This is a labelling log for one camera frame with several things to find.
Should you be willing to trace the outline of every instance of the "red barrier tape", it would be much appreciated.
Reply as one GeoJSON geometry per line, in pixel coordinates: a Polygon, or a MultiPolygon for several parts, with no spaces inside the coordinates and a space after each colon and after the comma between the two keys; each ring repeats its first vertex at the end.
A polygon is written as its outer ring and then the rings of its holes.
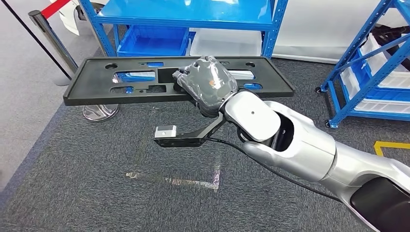
{"type": "Polygon", "coordinates": [[[57,12],[61,7],[67,4],[70,0],[57,0],[47,6],[44,10],[41,11],[41,14],[47,19],[57,12]]]}

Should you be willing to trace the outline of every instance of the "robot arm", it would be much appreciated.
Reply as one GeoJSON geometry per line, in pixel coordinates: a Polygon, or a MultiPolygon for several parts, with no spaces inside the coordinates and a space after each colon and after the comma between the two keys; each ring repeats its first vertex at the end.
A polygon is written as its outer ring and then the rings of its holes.
{"type": "Polygon", "coordinates": [[[249,156],[322,184],[375,231],[410,231],[408,166],[341,144],[311,119],[280,103],[264,103],[280,117],[277,142],[245,142],[249,156]]]}
{"type": "Polygon", "coordinates": [[[408,166],[336,142],[308,117],[251,92],[238,92],[233,77],[212,57],[174,77],[203,115],[218,119],[186,134],[175,126],[157,127],[159,145],[200,146],[225,121],[234,123],[246,138],[243,150],[253,159],[322,184],[375,231],[410,231],[408,166]]]}

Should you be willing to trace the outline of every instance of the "clear plastic wrap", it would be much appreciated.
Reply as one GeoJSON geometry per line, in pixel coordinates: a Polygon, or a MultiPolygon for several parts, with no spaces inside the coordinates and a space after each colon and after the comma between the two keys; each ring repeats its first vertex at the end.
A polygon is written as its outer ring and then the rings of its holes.
{"type": "Polygon", "coordinates": [[[173,74],[199,104],[207,117],[218,116],[219,108],[238,91],[238,84],[229,71],[214,57],[202,57],[173,74]]]}

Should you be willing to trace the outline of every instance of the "gray carpet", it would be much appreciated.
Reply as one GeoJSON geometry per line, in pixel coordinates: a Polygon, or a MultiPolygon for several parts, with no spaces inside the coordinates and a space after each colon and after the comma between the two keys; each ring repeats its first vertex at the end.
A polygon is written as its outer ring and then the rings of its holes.
{"type": "MultiPolygon", "coordinates": [[[[337,140],[373,153],[376,140],[410,141],[407,122],[347,118],[339,129],[325,128],[326,95],[313,90],[333,66],[274,63],[296,87],[295,97],[275,100],[337,140]]],[[[341,204],[270,174],[233,148],[161,148],[153,141],[157,125],[191,131],[210,121],[188,102],[122,105],[104,123],[62,106],[31,169],[17,173],[15,191],[6,189],[0,231],[368,231],[341,204]],[[219,166],[217,190],[175,181],[212,182],[219,166]]],[[[215,137],[239,142],[232,125],[215,137]]],[[[410,164],[406,150],[383,151],[410,164]]]]}

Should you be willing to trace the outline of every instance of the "stanchion post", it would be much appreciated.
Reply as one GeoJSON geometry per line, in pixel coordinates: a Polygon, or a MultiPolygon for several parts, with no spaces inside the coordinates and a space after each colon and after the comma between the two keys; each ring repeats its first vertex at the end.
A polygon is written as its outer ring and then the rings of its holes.
{"type": "Polygon", "coordinates": [[[73,57],[71,57],[70,53],[67,51],[61,40],[54,33],[47,19],[41,14],[41,11],[31,11],[29,13],[29,16],[34,24],[41,30],[41,32],[47,38],[53,48],[57,51],[60,57],[63,59],[67,67],[74,74],[78,69],[78,65],[75,63],[73,57]]]}
{"type": "MultiPolygon", "coordinates": [[[[47,19],[42,15],[41,11],[35,10],[29,13],[31,20],[41,30],[53,48],[57,51],[63,59],[67,67],[72,71],[72,76],[78,69],[73,57],[67,51],[59,37],[54,33],[47,19]]],[[[105,121],[117,114],[119,105],[85,105],[83,108],[83,115],[86,119],[93,122],[105,121]]]]}

